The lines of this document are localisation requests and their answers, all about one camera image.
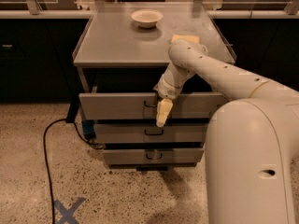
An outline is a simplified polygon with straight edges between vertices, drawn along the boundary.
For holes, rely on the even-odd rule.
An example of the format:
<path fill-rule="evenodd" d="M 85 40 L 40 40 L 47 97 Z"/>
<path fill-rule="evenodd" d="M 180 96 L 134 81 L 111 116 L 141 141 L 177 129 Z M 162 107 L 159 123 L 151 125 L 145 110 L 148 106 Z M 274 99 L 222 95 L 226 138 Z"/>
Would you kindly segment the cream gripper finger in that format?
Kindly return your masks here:
<path fill-rule="evenodd" d="M 156 125 L 162 128 L 171 112 L 173 102 L 170 99 L 163 98 L 157 104 Z"/>

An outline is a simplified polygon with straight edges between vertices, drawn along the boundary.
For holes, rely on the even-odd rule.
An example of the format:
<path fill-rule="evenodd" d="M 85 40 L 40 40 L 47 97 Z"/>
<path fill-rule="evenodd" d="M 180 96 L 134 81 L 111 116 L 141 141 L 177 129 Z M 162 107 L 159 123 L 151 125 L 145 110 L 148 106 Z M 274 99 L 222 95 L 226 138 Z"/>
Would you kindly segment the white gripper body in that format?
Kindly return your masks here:
<path fill-rule="evenodd" d="M 182 92 L 185 82 L 194 75 L 193 71 L 170 63 L 154 89 L 162 99 L 175 100 Z"/>

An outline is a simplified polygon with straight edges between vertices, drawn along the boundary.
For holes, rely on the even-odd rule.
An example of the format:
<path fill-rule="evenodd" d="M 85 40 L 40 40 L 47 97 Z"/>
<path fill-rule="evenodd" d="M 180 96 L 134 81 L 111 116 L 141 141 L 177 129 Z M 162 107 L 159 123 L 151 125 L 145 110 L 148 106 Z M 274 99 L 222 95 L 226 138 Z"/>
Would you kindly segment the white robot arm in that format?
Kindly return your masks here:
<path fill-rule="evenodd" d="M 299 155 L 299 92 L 216 60 L 179 38 L 156 90 L 162 127 L 184 83 L 197 75 L 227 99 L 206 131 L 209 224 L 296 224 L 291 162 Z"/>

